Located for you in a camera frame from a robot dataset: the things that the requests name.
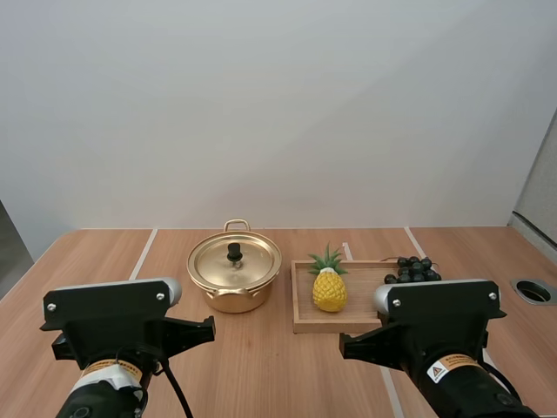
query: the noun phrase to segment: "wooden table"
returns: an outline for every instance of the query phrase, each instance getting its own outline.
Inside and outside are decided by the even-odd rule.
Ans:
[[[283,252],[272,297],[251,313],[210,309],[191,283],[187,256],[213,230],[160,230],[143,259],[151,230],[83,230],[60,238],[0,301],[0,416],[55,416],[80,375],[75,362],[54,361],[43,333],[41,302],[70,284],[175,277],[180,303],[168,316],[214,315],[213,343],[171,360],[196,418],[435,416],[401,372],[342,360],[334,334],[293,334],[288,266],[309,252],[347,243],[355,260],[415,254],[404,229],[264,230]],[[557,307],[534,307],[508,285],[519,277],[557,285],[557,267],[510,228],[412,229],[446,279],[487,278],[503,293],[509,316],[490,325],[489,353],[541,415],[557,414]],[[170,384],[154,378],[146,417],[183,417]]]

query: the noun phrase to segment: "white wall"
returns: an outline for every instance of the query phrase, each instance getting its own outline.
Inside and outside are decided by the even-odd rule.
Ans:
[[[503,225],[557,2],[4,0],[0,199],[81,227]]]

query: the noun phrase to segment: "yellow warning sticker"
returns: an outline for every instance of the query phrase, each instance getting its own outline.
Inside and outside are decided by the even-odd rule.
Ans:
[[[467,355],[449,354],[435,361],[432,366],[427,369],[427,375],[432,378],[432,381],[439,383],[451,370],[463,366],[480,367],[476,361]]]
[[[114,359],[106,359],[106,360],[97,361],[97,362],[92,363],[89,366],[87,366],[85,368],[84,372],[81,374],[81,377],[84,377],[89,373],[101,370],[102,368],[105,368],[105,367],[108,367],[108,366],[113,366],[115,364],[116,364],[116,360],[114,360]],[[118,364],[126,372],[131,374],[136,379],[136,381],[141,381],[141,376],[143,374],[141,373],[141,370],[139,370],[133,364],[128,363],[127,361],[121,361],[121,360],[118,360]]]

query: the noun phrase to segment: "white tape line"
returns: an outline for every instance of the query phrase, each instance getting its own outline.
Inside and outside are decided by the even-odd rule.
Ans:
[[[353,256],[352,256],[352,252],[350,251],[350,247],[348,246],[347,242],[343,242],[342,246],[345,248],[345,255],[346,255],[346,259],[348,261],[352,261],[354,260]]]
[[[350,246],[347,242],[343,242],[342,246],[345,249],[346,259],[349,261],[354,260],[352,256],[352,251],[350,251]],[[389,400],[391,401],[391,407],[393,408],[394,418],[404,418],[404,413],[402,412],[402,406],[400,405],[399,394],[397,394],[397,389],[393,383],[393,377],[388,368],[381,366],[381,376],[383,376],[383,382],[385,383],[385,389],[389,395]]]
[[[389,395],[389,400],[391,401],[391,407],[393,408],[394,418],[404,418],[404,412],[402,412],[402,405],[400,405],[399,394],[397,394],[397,389],[393,383],[393,377],[391,376],[391,371],[381,366],[381,375],[383,376],[383,381],[385,382],[386,392]]]
[[[153,243],[155,237],[157,236],[157,232],[158,229],[153,229],[151,231],[151,235],[149,236],[149,239],[145,243],[145,248],[143,249],[143,252],[139,256],[138,262],[136,263],[136,266],[134,267],[133,272],[131,272],[130,278],[128,280],[135,280],[137,278],[139,274],[139,270],[141,270],[141,266],[143,265],[145,259],[147,258],[147,254],[151,249],[151,244]]]
[[[424,250],[419,245],[418,241],[416,240],[416,237],[414,237],[414,234],[412,233],[412,231],[410,231],[410,226],[405,226],[404,230],[406,231],[406,235],[408,235],[408,238],[412,241],[414,248],[416,248],[419,257],[421,259],[424,259],[426,257],[426,253],[424,253]]]

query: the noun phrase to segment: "toy pineapple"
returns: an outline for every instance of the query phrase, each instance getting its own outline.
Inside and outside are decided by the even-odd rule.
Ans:
[[[338,312],[346,305],[346,287],[340,278],[347,273],[339,268],[339,250],[329,255],[329,245],[322,259],[315,254],[309,254],[315,260],[310,273],[317,275],[313,283],[313,302],[319,309],[327,312]]]

